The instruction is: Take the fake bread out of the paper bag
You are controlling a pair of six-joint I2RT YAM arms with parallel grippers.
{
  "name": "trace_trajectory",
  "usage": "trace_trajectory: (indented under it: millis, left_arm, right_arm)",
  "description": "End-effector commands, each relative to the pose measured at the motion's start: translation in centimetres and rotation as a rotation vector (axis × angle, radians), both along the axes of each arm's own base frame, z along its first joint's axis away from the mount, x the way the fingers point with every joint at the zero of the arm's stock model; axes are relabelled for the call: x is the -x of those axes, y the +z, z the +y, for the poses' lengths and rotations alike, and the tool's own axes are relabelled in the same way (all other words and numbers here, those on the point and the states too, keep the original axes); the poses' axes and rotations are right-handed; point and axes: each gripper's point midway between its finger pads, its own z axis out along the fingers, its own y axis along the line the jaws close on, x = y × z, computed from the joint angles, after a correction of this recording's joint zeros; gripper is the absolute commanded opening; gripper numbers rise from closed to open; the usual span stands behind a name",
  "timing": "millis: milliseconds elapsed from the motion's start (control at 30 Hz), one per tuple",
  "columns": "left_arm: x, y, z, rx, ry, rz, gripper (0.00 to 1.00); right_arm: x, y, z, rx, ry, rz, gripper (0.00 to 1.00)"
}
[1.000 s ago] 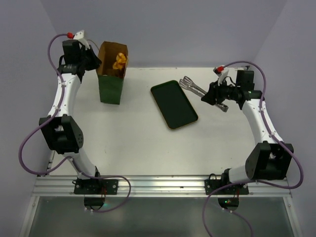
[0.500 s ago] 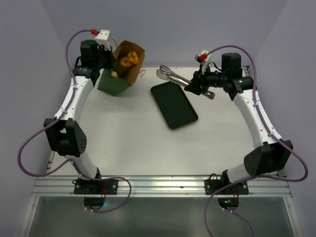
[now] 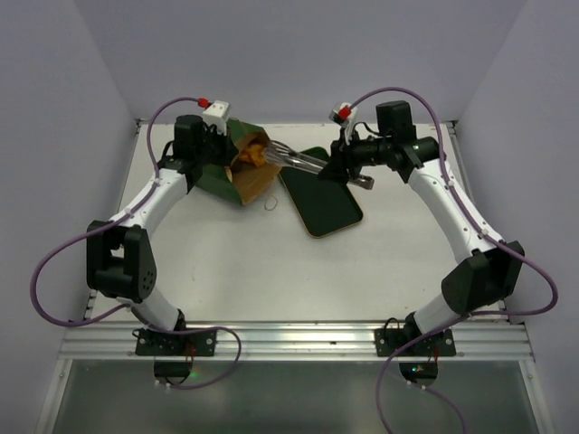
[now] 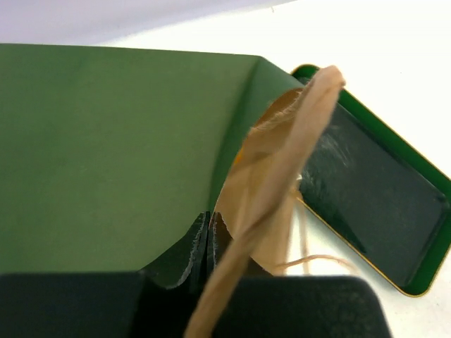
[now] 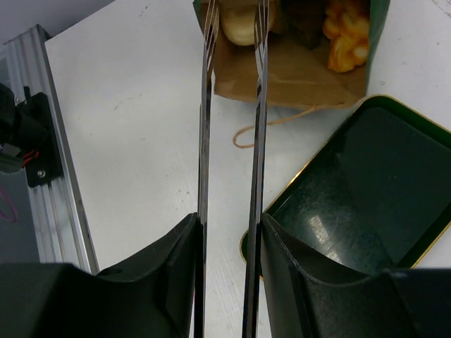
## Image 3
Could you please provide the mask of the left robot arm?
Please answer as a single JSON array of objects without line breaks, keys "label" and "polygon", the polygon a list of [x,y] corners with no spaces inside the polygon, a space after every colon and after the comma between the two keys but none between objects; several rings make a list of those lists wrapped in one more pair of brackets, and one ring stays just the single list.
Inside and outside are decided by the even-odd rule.
[{"label": "left robot arm", "polygon": [[188,333],[183,314],[157,287],[151,239],[168,212],[198,183],[206,165],[228,165],[238,150],[226,115],[183,115],[174,124],[172,150],[155,162],[146,186],[108,222],[88,227],[86,278],[89,288],[127,304],[144,325],[158,330],[156,343],[167,354],[182,353]]}]

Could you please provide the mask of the green brown paper bag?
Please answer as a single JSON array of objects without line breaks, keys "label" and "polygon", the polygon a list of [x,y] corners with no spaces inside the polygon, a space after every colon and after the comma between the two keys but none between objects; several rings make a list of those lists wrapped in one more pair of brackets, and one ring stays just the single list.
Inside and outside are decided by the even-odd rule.
[{"label": "green brown paper bag", "polygon": [[[239,152],[251,143],[267,145],[270,142],[270,137],[263,127],[237,118],[228,121],[228,128]],[[206,165],[196,187],[227,202],[245,206],[271,186],[280,170],[281,167],[268,163],[262,167],[244,164],[236,156],[225,167]]]}]

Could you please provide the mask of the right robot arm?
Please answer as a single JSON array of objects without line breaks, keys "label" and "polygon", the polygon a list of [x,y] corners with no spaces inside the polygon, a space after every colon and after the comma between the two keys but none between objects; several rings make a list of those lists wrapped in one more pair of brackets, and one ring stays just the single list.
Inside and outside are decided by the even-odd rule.
[{"label": "right robot arm", "polygon": [[340,133],[319,178],[358,181],[369,189],[373,181],[361,174],[362,168],[385,165],[422,199],[439,224],[457,265],[442,280],[440,295],[405,320],[404,347],[420,355],[434,346],[433,329],[513,293],[524,250],[516,241],[502,242],[502,236],[484,222],[456,181],[438,141],[417,136],[407,102],[382,103],[375,111],[378,135],[369,138],[356,133],[356,110],[348,104],[331,111],[329,117],[340,126]]}]

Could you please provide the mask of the orange twisted fake bread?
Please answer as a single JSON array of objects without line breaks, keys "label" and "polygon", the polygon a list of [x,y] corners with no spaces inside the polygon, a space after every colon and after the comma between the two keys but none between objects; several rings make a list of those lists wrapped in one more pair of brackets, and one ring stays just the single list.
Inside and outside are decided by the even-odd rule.
[{"label": "orange twisted fake bread", "polygon": [[266,147],[262,143],[251,143],[239,153],[238,160],[244,164],[262,167],[267,164],[264,155]]}]

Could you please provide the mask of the metal tongs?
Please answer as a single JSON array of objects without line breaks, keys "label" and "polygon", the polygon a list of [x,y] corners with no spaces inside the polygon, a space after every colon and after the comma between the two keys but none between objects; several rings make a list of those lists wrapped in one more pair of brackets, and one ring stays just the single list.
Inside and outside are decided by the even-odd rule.
[{"label": "metal tongs", "polygon": [[339,165],[295,151],[277,140],[271,140],[265,146],[263,157],[268,164],[297,169],[316,175],[319,180],[323,181],[352,184],[365,190],[372,190],[375,184],[375,180],[370,176],[352,177],[346,169]]}]

